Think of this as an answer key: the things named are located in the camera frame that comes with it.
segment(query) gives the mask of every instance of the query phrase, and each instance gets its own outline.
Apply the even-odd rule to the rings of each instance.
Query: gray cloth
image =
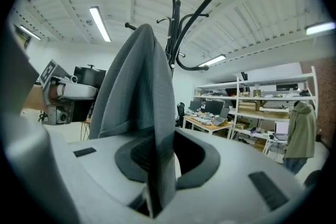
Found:
[[[93,110],[90,139],[154,127],[151,184],[163,207],[175,193],[175,99],[166,55],[150,25],[141,25],[115,57]]]

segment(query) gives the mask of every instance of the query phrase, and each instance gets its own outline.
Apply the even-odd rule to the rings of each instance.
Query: jeans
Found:
[[[308,158],[285,158],[283,160],[283,166],[296,175],[306,164],[307,159]]]

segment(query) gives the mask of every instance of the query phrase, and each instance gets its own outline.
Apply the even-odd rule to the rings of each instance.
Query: brick wall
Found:
[[[311,66],[315,67],[319,93],[318,134],[331,146],[336,129],[336,57],[305,61],[300,65],[302,73],[311,73]],[[315,95],[313,79],[308,80],[308,87]]]

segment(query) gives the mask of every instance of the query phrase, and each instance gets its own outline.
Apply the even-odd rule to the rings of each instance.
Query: black rubber pad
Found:
[[[276,210],[288,202],[288,198],[264,172],[249,174],[248,177],[271,211]]]
[[[81,156],[88,155],[93,152],[96,152],[96,150],[93,147],[89,147],[89,148],[84,148],[83,150],[74,151],[74,155],[76,157],[81,157]]]

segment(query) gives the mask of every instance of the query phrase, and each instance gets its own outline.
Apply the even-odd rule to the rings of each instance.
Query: coat rack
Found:
[[[195,13],[188,14],[184,16],[180,20],[180,7],[181,7],[181,1],[180,0],[172,0],[173,1],[173,14],[172,17],[163,17],[156,21],[156,23],[160,23],[164,20],[169,20],[169,29],[168,29],[168,36],[167,36],[167,45],[165,47],[165,53],[167,55],[169,66],[172,70],[172,73],[174,72],[175,68],[175,61],[177,64],[187,71],[198,71],[198,70],[208,70],[209,66],[196,66],[196,67],[187,67],[183,65],[179,59],[179,55],[181,55],[183,58],[185,57],[185,54],[180,53],[180,46],[181,42],[187,33],[188,29],[191,27],[193,22],[196,20],[197,17],[209,17],[209,14],[202,14],[202,11],[205,9],[205,7],[212,1],[212,0],[204,0],[201,5],[198,7],[198,9],[195,11]],[[189,21],[186,23],[186,25],[183,27],[183,23],[186,19],[189,19]],[[129,23],[125,23],[124,26],[126,28],[130,28],[132,30],[136,30],[135,26],[130,25]]]

